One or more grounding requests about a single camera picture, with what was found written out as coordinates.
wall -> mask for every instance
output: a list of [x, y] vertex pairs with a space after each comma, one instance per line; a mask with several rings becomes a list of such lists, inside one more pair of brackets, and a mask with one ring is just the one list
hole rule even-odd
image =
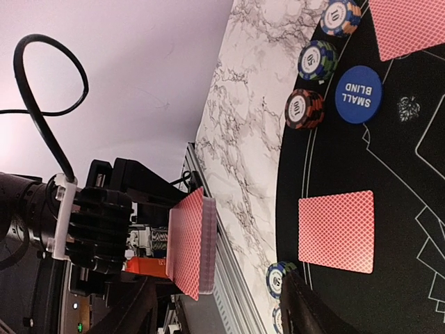
[[[49, 35], [74, 52], [90, 81], [77, 110], [47, 118], [79, 185], [93, 159], [116, 157], [174, 180], [195, 140], [231, 7], [232, 0], [2, 1], [0, 109], [24, 108], [15, 45], [30, 33]], [[24, 59], [42, 110], [79, 98], [80, 77], [59, 51], [34, 43]], [[0, 171], [45, 180], [60, 171], [31, 117], [0, 116]]]

blue disc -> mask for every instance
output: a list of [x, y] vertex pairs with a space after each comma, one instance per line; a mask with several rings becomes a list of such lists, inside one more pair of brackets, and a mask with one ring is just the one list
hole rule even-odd
[[380, 108], [383, 85], [378, 74], [369, 67], [355, 66], [341, 77], [335, 90], [335, 106], [349, 123], [362, 124]]

marble table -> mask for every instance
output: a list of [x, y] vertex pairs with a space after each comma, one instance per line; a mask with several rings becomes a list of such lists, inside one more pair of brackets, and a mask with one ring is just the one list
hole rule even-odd
[[267, 333], [277, 301], [275, 190], [284, 103], [326, 0], [235, 0], [196, 138], [196, 153]]

red playing card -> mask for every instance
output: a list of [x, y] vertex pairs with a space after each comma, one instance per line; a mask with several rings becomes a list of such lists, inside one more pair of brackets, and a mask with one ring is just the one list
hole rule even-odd
[[372, 273], [372, 191], [301, 198], [298, 204], [300, 261]]
[[170, 210], [167, 276], [183, 293], [198, 300], [204, 190], [199, 188]]
[[445, 42], [444, 0], [369, 0], [380, 59]]

floor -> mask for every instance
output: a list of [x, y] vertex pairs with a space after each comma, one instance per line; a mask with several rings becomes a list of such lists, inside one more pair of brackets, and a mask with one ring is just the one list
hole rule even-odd
[[267, 333], [265, 272], [276, 261], [275, 190], [284, 103], [326, 0], [235, 0], [196, 153]]

